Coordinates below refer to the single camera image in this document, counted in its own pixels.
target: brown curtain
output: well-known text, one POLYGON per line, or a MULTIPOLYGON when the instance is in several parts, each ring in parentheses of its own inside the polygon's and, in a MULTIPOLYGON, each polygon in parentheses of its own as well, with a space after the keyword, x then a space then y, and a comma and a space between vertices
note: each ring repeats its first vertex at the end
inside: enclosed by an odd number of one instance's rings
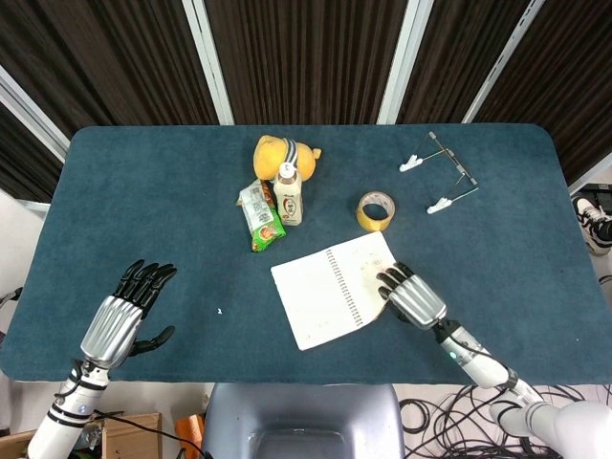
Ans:
POLYGON ((16 199, 51 202, 61 162, 0 105, 0 188, 16 199))
POLYGON ((612 1, 547 1, 475 120, 548 130, 568 184, 612 151, 612 1))
POLYGON ((406 0, 206 0, 238 124, 376 122, 406 0))
POLYGON ((69 138, 88 125, 217 123, 178 0, 4 1, 0 62, 69 138))
POLYGON ((436 0, 398 122, 460 122, 529 0, 436 0))

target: cardboard box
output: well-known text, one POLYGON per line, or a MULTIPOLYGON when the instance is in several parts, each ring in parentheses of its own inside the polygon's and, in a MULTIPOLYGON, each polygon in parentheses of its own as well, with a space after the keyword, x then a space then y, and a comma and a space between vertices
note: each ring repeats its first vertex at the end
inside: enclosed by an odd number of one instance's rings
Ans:
MULTIPOLYGON (((141 426, 162 428, 160 413, 121 416, 141 426)), ((162 436, 138 427, 105 419, 102 423, 102 459, 162 459, 162 436)), ((34 436, 34 430, 0 438, 0 458, 17 459, 34 436)))

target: bottle cap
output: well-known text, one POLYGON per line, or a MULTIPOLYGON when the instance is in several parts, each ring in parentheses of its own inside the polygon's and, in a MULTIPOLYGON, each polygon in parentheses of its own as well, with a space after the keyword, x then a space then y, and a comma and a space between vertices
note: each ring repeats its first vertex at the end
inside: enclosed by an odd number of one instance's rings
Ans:
POLYGON ((278 169, 278 175, 283 179, 293 179, 295 175, 295 166, 292 163, 283 163, 278 169))

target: silver robotic hand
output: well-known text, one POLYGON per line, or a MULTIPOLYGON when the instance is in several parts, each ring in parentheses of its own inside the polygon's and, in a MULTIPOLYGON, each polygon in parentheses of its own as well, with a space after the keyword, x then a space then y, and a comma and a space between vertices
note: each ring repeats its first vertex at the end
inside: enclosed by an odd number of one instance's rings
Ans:
POLYGON ((612 458, 612 410, 604 404, 575 402, 557 408, 516 373, 493 357, 456 320, 446 319, 447 305, 404 263, 379 273, 387 306, 400 320, 433 330, 437 342, 480 387, 503 393, 490 413, 507 433, 535 436, 565 459, 612 458))
POLYGON ((107 296, 80 344, 84 361, 74 361, 68 379, 28 446, 30 459, 66 459, 82 428, 90 421, 104 389, 109 370, 128 357, 152 351, 174 333, 168 326, 151 340, 136 341, 142 321, 148 315, 162 287, 176 274, 172 265, 143 260, 130 266, 115 292, 107 296))

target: gray chair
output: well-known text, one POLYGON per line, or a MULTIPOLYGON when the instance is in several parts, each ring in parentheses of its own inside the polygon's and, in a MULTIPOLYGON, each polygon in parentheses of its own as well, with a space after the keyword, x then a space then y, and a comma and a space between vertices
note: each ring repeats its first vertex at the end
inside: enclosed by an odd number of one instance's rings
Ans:
POLYGON ((401 459, 404 435, 390 384, 218 383, 203 448, 214 459, 401 459))

